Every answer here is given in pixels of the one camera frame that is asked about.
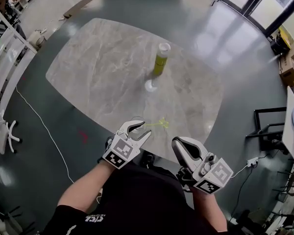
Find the person's right arm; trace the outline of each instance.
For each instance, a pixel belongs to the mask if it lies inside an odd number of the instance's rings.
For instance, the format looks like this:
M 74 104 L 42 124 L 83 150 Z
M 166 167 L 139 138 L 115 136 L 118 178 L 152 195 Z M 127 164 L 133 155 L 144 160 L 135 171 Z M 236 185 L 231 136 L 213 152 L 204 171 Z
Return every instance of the person's right arm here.
M 205 217 L 217 232 L 226 232 L 226 219 L 217 204 L 215 196 L 205 194 L 196 188 L 190 189 L 193 193 L 194 209 L 198 215 Z

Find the yellow-green bottle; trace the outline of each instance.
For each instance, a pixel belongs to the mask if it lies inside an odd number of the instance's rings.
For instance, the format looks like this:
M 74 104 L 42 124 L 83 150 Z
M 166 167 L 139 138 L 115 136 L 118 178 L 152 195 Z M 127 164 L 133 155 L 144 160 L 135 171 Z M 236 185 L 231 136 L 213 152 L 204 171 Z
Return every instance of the yellow-green bottle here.
M 154 76 L 160 76 L 163 72 L 163 69 L 167 63 L 168 55 L 170 53 L 171 47 L 169 44 L 159 44 L 155 66 L 153 68 L 152 74 Z

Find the power strip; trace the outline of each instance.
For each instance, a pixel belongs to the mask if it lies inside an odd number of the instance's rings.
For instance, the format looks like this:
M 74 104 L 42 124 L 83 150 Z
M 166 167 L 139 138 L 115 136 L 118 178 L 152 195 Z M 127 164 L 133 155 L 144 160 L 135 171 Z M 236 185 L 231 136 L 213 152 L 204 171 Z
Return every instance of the power strip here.
M 258 163 L 258 161 L 257 161 L 258 159 L 259 158 L 256 157 L 256 158 L 247 160 L 247 167 L 251 167 L 252 165 L 257 164 Z

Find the glossy floor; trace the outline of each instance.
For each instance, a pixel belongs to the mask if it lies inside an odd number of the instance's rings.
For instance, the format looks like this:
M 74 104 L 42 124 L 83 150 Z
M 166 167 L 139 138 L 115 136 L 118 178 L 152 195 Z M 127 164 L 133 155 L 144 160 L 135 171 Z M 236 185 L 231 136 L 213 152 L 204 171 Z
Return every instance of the glossy floor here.
M 224 96 L 206 148 L 223 157 L 235 172 L 245 166 L 247 159 L 264 155 L 259 151 L 258 140 L 245 141 L 245 136 L 255 128 L 254 109 L 286 105 L 277 60 L 260 31 L 222 2 L 213 7 L 211 2 L 94 0 L 91 8 L 81 10 L 65 22 L 37 53 L 18 84 L 19 91 L 50 129 L 74 180 L 96 164 L 111 133 L 75 109 L 49 84 L 45 75 L 63 45 L 92 18 L 114 20 L 149 31 L 181 46 L 219 72 Z M 70 181 L 48 134 L 18 94 L 12 95 L 5 116 L 7 120 L 20 122 L 15 134 L 24 142 L 16 147 L 18 154 L 7 152 L 0 156 L 0 203 L 7 209 L 22 205 L 24 213 L 41 230 Z M 272 116 L 275 122 L 283 117 Z M 235 213 L 244 209 L 272 210 L 276 196 L 272 189 L 286 182 L 277 171 L 288 167 L 288 158 L 278 152 L 274 158 L 267 156 L 259 161 L 242 189 Z M 173 172 L 179 169 L 169 161 L 157 163 Z M 227 217 L 249 173 L 250 169 L 242 171 L 217 194 Z

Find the gray stone table surface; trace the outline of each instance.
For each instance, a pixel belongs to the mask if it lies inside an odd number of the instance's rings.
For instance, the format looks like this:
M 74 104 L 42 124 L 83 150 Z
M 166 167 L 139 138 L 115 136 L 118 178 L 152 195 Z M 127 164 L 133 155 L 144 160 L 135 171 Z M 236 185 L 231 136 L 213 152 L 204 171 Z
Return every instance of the gray stone table surface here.
M 145 82 L 160 43 L 169 43 L 171 52 L 158 89 L 148 92 Z M 142 117 L 147 123 L 143 130 L 152 130 L 142 148 L 174 162 L 172 138 L 187 136 L 204 143 L 223 94 L 219 75 L 182 48 L 147 31 L 98 18 L 64 45 L 46 78 L 73 106 L 113 133 L 125 121 Z M 167 126 L 157 124 L 163 118 Z

